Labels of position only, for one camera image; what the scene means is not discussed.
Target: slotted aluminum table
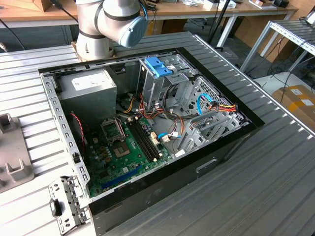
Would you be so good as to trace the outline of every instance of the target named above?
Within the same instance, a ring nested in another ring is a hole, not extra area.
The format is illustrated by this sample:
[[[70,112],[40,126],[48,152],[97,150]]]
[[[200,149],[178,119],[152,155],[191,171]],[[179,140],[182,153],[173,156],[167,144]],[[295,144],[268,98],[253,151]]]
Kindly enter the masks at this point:
[[[234,157],[108,236],[307,235],[315,230],[315,139],[295,117],[189,32],[144,37],[120,55],[185,47],[266,123]],[[0,194],[1,235],[58,235],[47,185],[71,173],[37,73],[78,62],[70,46],[0,54],[0,113],[20,120],[35,179]],[[90,224],[72,236],[93,236]]]
[[[296,65],[300,63],[300,61],[306,56],[307,53],[315,56],[315,29],[313,27],[309,26],[305,21],[301,20],[269,21],[265,29],[261,33],[260,37],[256,41],[255,45],[253,46],[252,50],[246,57],[244,63],[242,64],[240,68],[242,72],[244,72],[249,66],[260,44],[264,41],[271,29],[275,30],[276,32],[262,51],[262,57],[265,56],[266,52],[269,50],[279,33],[305,50],[291,66],[289,71],[292,71],[296,67]]]

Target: gray plastic holder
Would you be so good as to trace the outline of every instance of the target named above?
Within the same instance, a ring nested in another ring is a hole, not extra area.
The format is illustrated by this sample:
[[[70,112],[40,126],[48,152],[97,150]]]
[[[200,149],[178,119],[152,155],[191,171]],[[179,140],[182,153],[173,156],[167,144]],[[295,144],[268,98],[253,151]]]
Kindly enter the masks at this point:
[[[29,153],[17,118],[0,115],[0,193],[34,178]]]

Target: metal shelf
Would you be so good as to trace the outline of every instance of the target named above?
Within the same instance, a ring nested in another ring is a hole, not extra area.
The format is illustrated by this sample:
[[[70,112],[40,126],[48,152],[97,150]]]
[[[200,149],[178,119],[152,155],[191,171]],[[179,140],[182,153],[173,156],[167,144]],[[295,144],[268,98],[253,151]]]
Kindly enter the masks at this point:
[[[240,71],[244,72],[246,70],[260,44],[264,41],[271,29],[275,30],[276,32],[261,53],[262,57],[265,56],[266,52],[269,50],[279,33],[305,50],[305,53],[299,57],[299,59],[294,63],[289,71],[292,71],[295,68],[295,66],[303,59],[307,52],[315,56],[315,29],[313,27],[302,20],[269,21],[253,46],[252,50],[246,57],[240,68]]]

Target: green circuit board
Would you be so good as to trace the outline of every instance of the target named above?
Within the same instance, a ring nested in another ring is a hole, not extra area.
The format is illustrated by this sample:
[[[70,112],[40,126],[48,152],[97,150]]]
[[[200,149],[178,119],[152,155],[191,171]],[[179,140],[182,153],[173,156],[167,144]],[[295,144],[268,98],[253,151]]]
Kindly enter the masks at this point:
[[[151,128],[145,118],[141,118],[138,122],[141,126]],[[110,129],[112,133],[115,133],[114,127],[111,126]],[[110,145],[101,129],[86,135],[89,147],[86,147],[84,162],[91,177],[88,183],[90,197],[95,197],[171,159],[168,150],[160,146],[156,148],[160,153],[160,158],[150,162],[125,123],[122,123],[122,129],[126,139]]]

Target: ram slot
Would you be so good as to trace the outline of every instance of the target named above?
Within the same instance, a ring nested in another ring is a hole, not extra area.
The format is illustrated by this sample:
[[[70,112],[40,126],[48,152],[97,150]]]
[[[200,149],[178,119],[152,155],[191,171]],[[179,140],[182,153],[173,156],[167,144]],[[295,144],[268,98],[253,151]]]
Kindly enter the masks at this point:
[[[147,134],[143,131],[141,125],[138,121],[134,120],[127,123],[128,129],[131,131],[136,142],[140,146],[141,150],[146,155],[146,158],[149,162],[152,162],[155,158],[159,158],[158,151],[153,146],[152,142],[149,140]]]

